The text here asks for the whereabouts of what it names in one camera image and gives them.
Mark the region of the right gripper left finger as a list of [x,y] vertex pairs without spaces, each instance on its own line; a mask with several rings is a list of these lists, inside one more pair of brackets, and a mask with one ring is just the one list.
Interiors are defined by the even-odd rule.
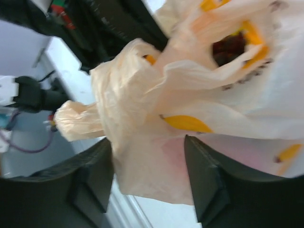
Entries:
[[107,211],[114,178],[112,148],[102,139],[87,150],[58,165],[31,175],[47,180],[66,172],[72,174],[67,201],[82,214],[93,228],[100,228]]

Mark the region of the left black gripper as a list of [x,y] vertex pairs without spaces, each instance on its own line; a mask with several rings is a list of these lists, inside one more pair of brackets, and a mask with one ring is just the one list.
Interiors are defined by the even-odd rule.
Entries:
[[168,38],[141,0],[2,0],[0,19],[61,38],[89,72],[140,38],[162,51]]

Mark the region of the dark purple fake grapes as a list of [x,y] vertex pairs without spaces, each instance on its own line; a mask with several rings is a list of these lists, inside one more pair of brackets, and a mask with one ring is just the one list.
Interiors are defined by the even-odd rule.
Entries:
[[247,41],[242,31],[213,43],[212,57],[219,67],[233,61],[245,52]]

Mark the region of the banana print plastic bag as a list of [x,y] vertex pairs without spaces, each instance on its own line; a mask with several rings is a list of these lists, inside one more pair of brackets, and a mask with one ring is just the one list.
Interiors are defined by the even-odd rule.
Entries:
[[[90,72],[95,102],[55,113],[69,141],[105,136],[120,191],[193,203],[184,137],[285,176],[304,151],[304,3],[169,0],[164,51],[141,39]],[[242,31],[245,52],[218,66],[212,45]]]

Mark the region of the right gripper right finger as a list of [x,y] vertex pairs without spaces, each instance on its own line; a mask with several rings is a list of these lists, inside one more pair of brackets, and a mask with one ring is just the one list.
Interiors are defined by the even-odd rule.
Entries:
[[301,228],[304,178],[250,168],[198,138],[184,139],[198,222],[205,228]]

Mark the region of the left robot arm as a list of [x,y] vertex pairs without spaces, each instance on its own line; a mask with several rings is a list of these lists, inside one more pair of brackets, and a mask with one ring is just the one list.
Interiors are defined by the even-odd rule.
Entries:
[[[0,19],[39,34],[61,38],[88,73],[113,60],[130,41],[140,38],[164,50],[168,38],[140,0],[47,0],[39,7],[32,0],[3,0]],[[55,111],[68,96],[58,79],[48,90],[40,82],[19,76],[2,79],[1,106],[38,113]]]

